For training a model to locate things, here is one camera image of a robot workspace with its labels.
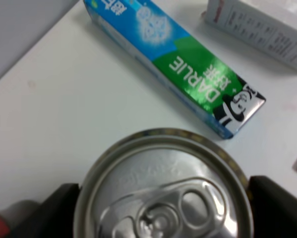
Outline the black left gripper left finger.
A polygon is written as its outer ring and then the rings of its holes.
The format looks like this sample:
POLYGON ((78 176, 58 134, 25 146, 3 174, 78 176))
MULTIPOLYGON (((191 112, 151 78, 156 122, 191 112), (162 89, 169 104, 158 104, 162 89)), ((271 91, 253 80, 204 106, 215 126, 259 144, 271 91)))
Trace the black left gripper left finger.
POLYGON ((80 188, 62 184, 25 221, 8 234, 10 238, 72 238, 73 216, 80 188))

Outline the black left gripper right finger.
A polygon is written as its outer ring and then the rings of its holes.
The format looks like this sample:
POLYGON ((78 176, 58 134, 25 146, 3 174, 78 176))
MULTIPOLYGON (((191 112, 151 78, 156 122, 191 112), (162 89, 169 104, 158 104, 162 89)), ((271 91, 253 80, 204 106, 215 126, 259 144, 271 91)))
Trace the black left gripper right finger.
POLYGON ((266 176, 249 181, 255 238, 297 238, 297 198, 266 176))

